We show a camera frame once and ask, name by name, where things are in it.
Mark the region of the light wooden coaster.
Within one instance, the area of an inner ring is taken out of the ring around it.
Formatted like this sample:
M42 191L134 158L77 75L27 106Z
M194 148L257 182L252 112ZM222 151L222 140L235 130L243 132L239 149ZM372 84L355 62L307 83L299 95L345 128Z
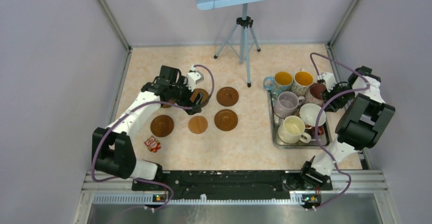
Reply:
M201 134L207 130L208 121L203 116L194 116L190 119L188 128L194 134Z

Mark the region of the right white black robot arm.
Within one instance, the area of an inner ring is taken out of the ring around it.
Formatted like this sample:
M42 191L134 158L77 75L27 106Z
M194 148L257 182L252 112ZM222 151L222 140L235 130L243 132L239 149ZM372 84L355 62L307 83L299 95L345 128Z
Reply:
M380 85L381 79L368 67L359 67L350 75L346 98L352 102L336 126L334 141L304 163L299 175L302 188L323 187L330 182L336 164L376 145L396 112L382 99Z

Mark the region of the pink mug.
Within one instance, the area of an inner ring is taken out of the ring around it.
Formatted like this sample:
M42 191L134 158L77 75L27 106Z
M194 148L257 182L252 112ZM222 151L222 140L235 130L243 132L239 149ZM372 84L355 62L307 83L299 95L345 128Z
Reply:
M320 107L323 106L324 101L322 93L327 90L326 86L320 83L314 83L310 86L308 92L305 95L305 104L312 103Z

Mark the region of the metal tray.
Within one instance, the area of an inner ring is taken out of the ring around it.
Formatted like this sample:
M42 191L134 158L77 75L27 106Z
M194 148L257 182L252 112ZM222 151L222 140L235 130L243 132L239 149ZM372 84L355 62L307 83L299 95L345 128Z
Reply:
M268 101L268 113L270 128L272 134L272 140L275 147L279 149L318 149L318 144L316 143L316 138L313 129L306 129L306 132L311 135L311 141L309 143L303 143L298 141L294 144L286 144L282 142L278 137L278 128L282 124L283 119L280 119L275 113L273 106L276 102L275 98L272 97L271 92L266 90L267 101ZM332 142L332 137L329 129L329 123L326 119L325 123L321 126L322 131L319 130L320 135L318 136L320 143L327 147Z

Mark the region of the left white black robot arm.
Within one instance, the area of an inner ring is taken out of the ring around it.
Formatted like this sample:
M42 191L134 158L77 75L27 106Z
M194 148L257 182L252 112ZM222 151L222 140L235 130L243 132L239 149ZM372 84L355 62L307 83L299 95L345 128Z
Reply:
M163 105L183 109L194 115L202 110L203 95L192 100L196 85L204 80L198 70L199 65L192 65L186 75L177 68L164 66L159 75L143 85L133 103L111 124L98 127L92 134L91 176L95 171L110 175L110 179L140 178L151 190L163 185L163 176L158 173L156 163L137 159L132 140L146 121Z

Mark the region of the dark wooden coaster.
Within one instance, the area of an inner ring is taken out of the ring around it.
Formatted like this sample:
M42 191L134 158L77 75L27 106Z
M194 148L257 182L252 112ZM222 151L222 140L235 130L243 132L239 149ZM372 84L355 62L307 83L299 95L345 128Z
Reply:
M207 105L207 102L205 102L205 100L209 97L209 93L205 89L194 89L190 100L191 102L194 102L200 93L202 94L201 104L203 105L203 107L205 107Z
M222 109L216 113L214 123L221 131L231 131L238 124L238 116L230 109Z
M166 137L172 133L174 121L170 116L160 115L153 119L150 124L150 130L156 137Z
M217 101L225 107L234 106L239 99L238 91L233 87L223 87L217 92Z
M162 108L169 108L169 107L171 107L173 104L175 104L175 100L169 100L169 101L167 102L167 104L163 104L161 107L162 107Z

